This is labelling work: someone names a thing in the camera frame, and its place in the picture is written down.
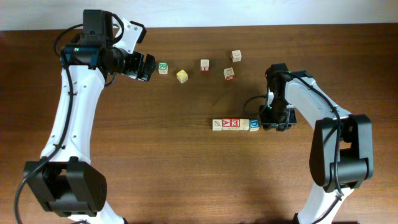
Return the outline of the red letter E block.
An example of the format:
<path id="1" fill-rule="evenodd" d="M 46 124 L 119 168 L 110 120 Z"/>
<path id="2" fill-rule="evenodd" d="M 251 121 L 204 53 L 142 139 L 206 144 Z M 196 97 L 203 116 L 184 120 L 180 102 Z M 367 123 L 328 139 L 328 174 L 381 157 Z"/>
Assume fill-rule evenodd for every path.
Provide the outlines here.
<path id="1" fill-rule="evenodd" d="M 239 131 L 241 127 L 241 120 L 238 118 L 231 119 L 231 130 Z"/>

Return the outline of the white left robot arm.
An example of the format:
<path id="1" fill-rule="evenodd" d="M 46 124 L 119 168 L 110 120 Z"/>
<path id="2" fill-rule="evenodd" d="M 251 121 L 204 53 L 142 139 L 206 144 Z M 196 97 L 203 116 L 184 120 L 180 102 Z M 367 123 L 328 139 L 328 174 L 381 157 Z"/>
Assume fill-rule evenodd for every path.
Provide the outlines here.
<path id="1" fill-rule="evenodd" d="M 146 28 L 116 14 L 86 9 L 82 31 L 55 53 L 62 65 L 62 90 L 49 140 L 37 161 L 24 167 L 41 207 L 74 223 L 125 223 L 106 200 L 105 176 L 91 165 L 90 137 L 96 105 L 116 75 L 149 81 L 152 55 L 136 52 Z"/>

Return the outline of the blue letter D block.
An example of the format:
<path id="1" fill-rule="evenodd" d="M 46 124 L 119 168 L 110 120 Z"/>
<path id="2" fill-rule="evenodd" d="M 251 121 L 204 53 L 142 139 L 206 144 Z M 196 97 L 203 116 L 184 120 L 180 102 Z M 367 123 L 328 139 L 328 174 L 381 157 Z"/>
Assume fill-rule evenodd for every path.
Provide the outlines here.
<path id="1" fill-rule="evenodd" d="M 260 121 L 258 119 L 249 120 L 249 130 L 258 131 L 260 129 Z"/>

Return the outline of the red letter A block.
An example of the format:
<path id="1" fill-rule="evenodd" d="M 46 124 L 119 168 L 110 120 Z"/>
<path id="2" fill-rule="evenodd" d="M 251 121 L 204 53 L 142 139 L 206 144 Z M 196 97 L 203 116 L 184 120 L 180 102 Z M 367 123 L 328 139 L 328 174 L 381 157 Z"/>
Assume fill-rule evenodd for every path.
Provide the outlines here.
<path id="1" fill-rule="evenodd" d="M 223 131 L 231 129 L 231 120 L 229 118 L 223 118 L 221 120 L 221 124 L 222 124 L 222 130 Z"/>

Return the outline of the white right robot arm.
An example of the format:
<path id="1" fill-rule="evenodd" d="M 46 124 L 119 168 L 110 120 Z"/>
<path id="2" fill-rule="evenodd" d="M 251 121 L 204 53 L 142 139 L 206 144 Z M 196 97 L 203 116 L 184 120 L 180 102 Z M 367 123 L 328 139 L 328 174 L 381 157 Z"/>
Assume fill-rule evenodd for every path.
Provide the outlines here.
<path id="1" fill-rule="evenodd" d="M 313 128 L 310 195 L 294 223 L 331 223 L 344 200 L 374 173 L 373 127 L 364 114 L 340 107 L 306 70 L 272 64 L 265 72 L 266 102 L 259 107 L 264 129 L 286 131 L 299 112 Z"/>

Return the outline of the plain letter J block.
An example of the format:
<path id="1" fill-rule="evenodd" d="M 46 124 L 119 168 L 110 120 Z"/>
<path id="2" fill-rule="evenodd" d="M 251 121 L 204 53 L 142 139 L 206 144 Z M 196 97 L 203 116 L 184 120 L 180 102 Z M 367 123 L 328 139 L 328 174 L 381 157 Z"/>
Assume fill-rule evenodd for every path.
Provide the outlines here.
<path id="1" fill-rule="evenodd" d="M 240 119 L 240 131 L 248 131 L 250 128 L 250 120 L 249 119 Z"/>

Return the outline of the leaf picture wooden block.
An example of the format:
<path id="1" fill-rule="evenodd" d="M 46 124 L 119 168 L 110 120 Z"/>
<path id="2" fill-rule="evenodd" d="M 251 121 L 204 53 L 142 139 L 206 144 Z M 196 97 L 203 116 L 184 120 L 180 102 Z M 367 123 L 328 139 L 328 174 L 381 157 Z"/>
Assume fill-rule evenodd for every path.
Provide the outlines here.
<path id="1" fill-rule="evenodd" d="M 212 120 L 212 130 L 213 131 L 221 131 L 222 127 L 222 120 L 221 119 L 213 119 Z"/>

